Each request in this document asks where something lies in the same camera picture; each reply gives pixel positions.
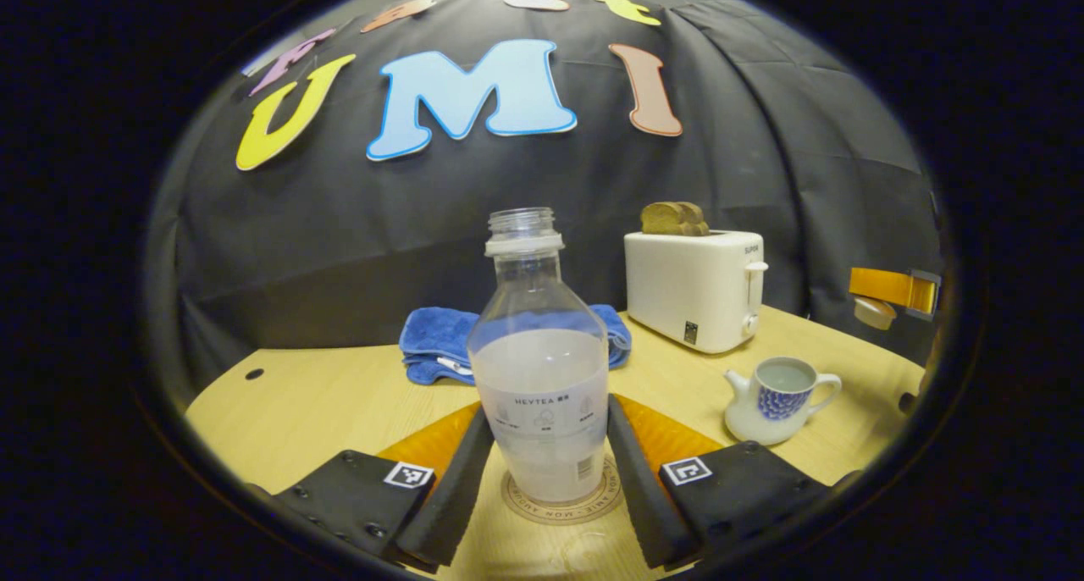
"blue letter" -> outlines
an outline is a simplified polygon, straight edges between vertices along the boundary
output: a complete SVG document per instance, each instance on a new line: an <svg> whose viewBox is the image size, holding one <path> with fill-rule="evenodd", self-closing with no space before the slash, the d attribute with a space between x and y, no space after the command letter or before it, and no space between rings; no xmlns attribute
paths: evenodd
<svg viewBox="0 0 1084 581"><path fill-rule="evenodd" d="M560 106L550 76L553 41L501 41L465 73L441 52L422 52L392 60L380 73L391 78L380 134L365 155L387 160L420 152L433 132L418 126L418 100L428 106L448 137L470 132L486 99L496 88L496 109L486 127L501 137L565 132L576 127L576 114Z"/></svg>

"teapot spout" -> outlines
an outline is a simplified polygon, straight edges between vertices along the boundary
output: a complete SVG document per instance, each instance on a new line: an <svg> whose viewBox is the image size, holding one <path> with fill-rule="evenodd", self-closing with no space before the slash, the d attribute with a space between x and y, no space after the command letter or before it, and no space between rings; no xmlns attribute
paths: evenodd
<svg viewBox="0 0 1084 581"><path fill-rule="evenodd" d="M749 379L747 377L739 376L735 370L727 370L723 377L726 377L731 387L734 388L735 399L741 401L749 395Z"/></svg>

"barcode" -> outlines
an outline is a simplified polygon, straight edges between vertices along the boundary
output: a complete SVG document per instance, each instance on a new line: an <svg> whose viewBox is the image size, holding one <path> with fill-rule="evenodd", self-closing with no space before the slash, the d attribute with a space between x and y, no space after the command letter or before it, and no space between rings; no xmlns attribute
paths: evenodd
<svg viewBox="0 0 1084 581"><path fill-rule="evenodd" d="M580 481L583 481L585 477L591 475L591 469L594 468L594 457L588 456L584 460L576 463L576 474Z"/></svg>

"white toaster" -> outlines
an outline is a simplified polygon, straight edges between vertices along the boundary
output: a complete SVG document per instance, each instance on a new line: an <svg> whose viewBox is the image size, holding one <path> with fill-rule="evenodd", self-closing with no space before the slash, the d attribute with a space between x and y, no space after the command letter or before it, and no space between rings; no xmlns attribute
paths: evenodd
<svg viewBox="0 0 1084 581"><path fill-rule="evenodd" d="M627 234L629 315L700 352L731 350L759 326L764 240L751 231L707 236Z"/></svg>

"clear plastic bottle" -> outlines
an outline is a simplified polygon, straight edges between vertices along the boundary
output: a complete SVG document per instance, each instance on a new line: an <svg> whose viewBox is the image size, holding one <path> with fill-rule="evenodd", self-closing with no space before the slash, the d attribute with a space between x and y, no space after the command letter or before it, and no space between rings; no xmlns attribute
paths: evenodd
<svg viewBox="0 0 1084 581"><path fill-rule="evenodd" d="M560 280L553 210L495 211L489 225L496 292L467 337L482 408L525 494L578 501L602 481L606 325Z"/></svg>

